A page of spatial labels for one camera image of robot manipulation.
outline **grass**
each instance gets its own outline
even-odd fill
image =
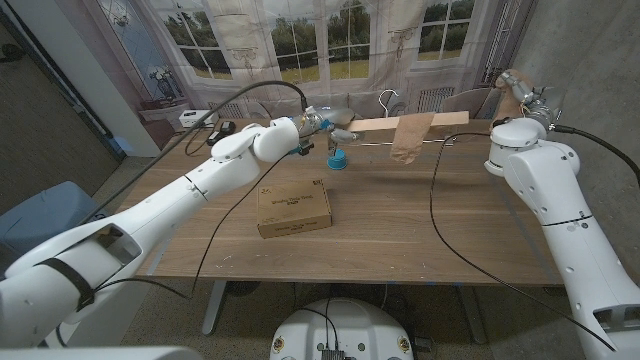
[[[444,50],[442,52],[442,59],[451,59],[451,58],[455,58],[455,57],[460,57],[460,53],[461,52],[462,52],[462,49],[460,49],[460,50]],[[423,53],[419,53],[418,54],[418,61],[438,60],[439,56],[440,56],[440,52],[439,51],[423,52]]]
[[[369,60],[356,60],[351,62],[351,77],[349,77],[349,62],[329,64],[331,80],[335,79],[357,79],[369,77]]]
[[[195,71],[196,75],[198,75],[199,77],[211,78],[211,74],[209,74],[209,71],[207,70],[202,70],[194,67],[193,71]],[[214,72],[213,76],[219,80],[233,80],[233,77],[231,76],[231,74]]]
[[[280,71],[280,75],[282,75],[283,81],[292,84],[320,80],[320,70],[318,68],[318,65],[310,66],[308,68],[302,68],[301,71],[298,71],[298,69]]]
[[[329,73],[331,76],[331,80],[367,78],[369,77],[369,60],[352,61],[351,77],[349,77],[348,61],[330,63]],[[298,71],[298,69],[284,70],[280,72],[280,75],[282,76],[283,81],[290,82],[292,84],[320,80],[320,70],[317,65],[303,68],[301,69],[301,71]]]

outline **wooden table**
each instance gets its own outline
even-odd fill
[[[239,128],[244,125],[242,121],[236,122]],[[487,128],[488,121],[472,121],[457,130],[486,131]],[[391,141],[392,138],[391,130],[369,132],[365,142]],[[445,149],[435,188],[435,219],[445,239],[469,260],[509,283],[562,284],[533,214],[504,179],[484,169],[488,138],[476,136],[460,140]],[[316,146],[309,155],[285,158],[265,177],[262,185],[323,179],[333,226],[262,239],[256,228],[254,191],[220,227],[201,277],[495,284],[449,251],[431,224],[429,187],[440,143],[425,144],[421,155],[409,165],[392,161],[389,146],[343,146],[349,165],[335,171],[326,164],[326,135],[317,135],[314,142]],[[183,149],[184,145],[180,144],[149,170],[120,210],[140,202],[209,157],[208,146],[194,157],[184,155]],[[261,164],[263,171],[269,166]],[[158,247],[159,255],[152,255],[139,275],[194,277],[216,224],[249,186],[205,205],[178,230],[173,240]],[[222,290],[218,288],[219,293],[224,291],[222,286]]]

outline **table leg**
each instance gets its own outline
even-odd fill
[[[215,330],[218,315],[220,315],[220,310],[222,309],[222,298],[226,286],[227,282],[224,280],[216,280],[213,283],[209,305],[207,306],[207,312],[204,315],[204,322],[202,324],[202,333],[205,335],[211,335]]]
[[[486,344],[487,334],[484,331],[484,324],[480,316],[480,307],[478,306],[478,299],[476,298],[473,287],[456,286],[456,290],[458,291],[458,296],[460,296],[460,301],[462,302],[462,307],[467,317],[473,342],[479,345]]]

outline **power strip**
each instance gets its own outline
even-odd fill
[[[193,126],[207,111],[209,110],[185,110],[179,117],[182,127],[188,128]],[[204,126],[214,127],[218,123],[219,118],[218,113],[214,113],[204,121]]]

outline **printed backdrop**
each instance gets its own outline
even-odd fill
[[[382,98],[392,115],[438,111],[447,96],[491,83],[522,13],[521,1],[505,0],[57,2],[143,121],[209,108],[262,80],[363,117],[383,115],[385,89],[399,94]],[[220,115],[278,117],[298,106],[294,92],[270,87]]]

